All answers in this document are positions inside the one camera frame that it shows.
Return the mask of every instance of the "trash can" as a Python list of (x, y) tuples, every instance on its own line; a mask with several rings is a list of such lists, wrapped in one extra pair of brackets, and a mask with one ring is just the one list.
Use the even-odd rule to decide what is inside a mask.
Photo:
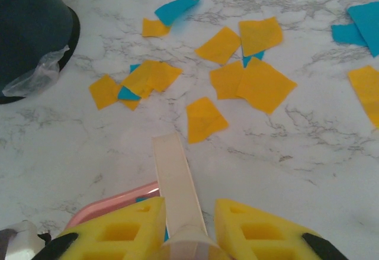
[(68, 46), (58, 61), (62, 70), (79, 40), (80, 23), (62, 0), (0, 0), (0, 104), (23, 97), (3, 89), (33, 73), (41, 58)]

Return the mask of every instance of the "clear plastic bag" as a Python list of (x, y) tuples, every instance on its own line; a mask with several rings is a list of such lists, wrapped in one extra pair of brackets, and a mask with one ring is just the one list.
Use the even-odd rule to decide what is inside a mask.
[(69, 49), (69, 46), (65, 46), (62, 50), (45, 54), (35, 69), (19, 76), (4, 87), (2, 90), (4, 96), (29, 97), (55, 84), (59, 77), (58, 61)]

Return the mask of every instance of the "blue paper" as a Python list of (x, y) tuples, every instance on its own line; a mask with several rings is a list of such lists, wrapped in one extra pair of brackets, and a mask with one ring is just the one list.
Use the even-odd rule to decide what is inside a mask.
[[(148, 198), (144, 198), (144, 197), (139, 197), (139, 198), (136, 198), (136, 203), (138, 202), (142, 202), (144, 200), (147, 200)], [(167, 231), (167, 227), (166, 227), (166, 232), (165, 232), (165, 241), (168, 240), (168, 231)]]
[(337, 43), (356, 44), (367, 46), (358, 27), (352, 23), (348, 25), (332, 25), (332, 37)]
[(132, 73), (136, 70), (136, 68), (138, 68), (141, 64), (138, 63), (136, 65), (130, 65), (130, 72), (129, 73)]
[(348, 8), (373, 57), (379, 54), (379, 1)]
[(162, 5), (155, 11), (156, 16), (165, 26), (171, 26), (172, 23), (180, 17), (187, 9), (196, 5), (200, 0), (176, 0)]
[(138, 95), (132, 93), (129, 89), (123, 86), (117, 95), (118, 99), (137, 101), (141, 99)]
[(261, 51), (257, 54), (252, 54), (251, 56), (247, 56), (247, 57), (244, 56), (242, 58), (243, 67), (245, 68), (248, 65), (252, 57), (256, 57), (257, 59), (262, 60), (264, 54), (265, 54), (265, 51)]

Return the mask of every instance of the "marble surface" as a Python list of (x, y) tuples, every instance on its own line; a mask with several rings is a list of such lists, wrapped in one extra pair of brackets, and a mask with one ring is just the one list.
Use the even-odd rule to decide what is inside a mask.
[[(154, 181), (151, 137), (176, 130), (211, 235), (214, 200), (232, 198), (318, 231), (349, 259), (379, 258), (379, 133), (346, 76), (379, 69), (379, 58), (330, 35), (349, 22), (347, 7), (375, 0), (202, 0), (164, 38), (142, 38), (142, 18), (171, 0), (64, 1), (82, 24), (74, 57), (54, 87), (0, 106), (0, 227), (29, 219), (57, 235), (84, 205)], [(273, 15), (285, 39), (264, 61), (298, 88), (271, 116), (217, 101), (208, 73), (218, 65), (194, 49), (225, 25)], [(97, 111), (88, 86), (145, 59), (184, 73), (134, 112)], [(230, 127), (187, 145), (185, 106), (203, 96)]]

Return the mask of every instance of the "pink plastic edge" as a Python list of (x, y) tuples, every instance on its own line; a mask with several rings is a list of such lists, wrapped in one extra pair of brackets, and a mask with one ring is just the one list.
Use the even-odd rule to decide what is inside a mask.
[(102, 216), (103, 214), (110, 213), (111, 211), (118, 210), (125, 206), (129, 206), (136, 202), (138, 197), (157, 197), (159, 196), (158, 182), (147, 184), (138, 187), (131, 191), (123, 192), (94, 203), (91, 203), (80, 211), (78, 211), (66, 225), (66, 229), (77, 226), (80, 223)]

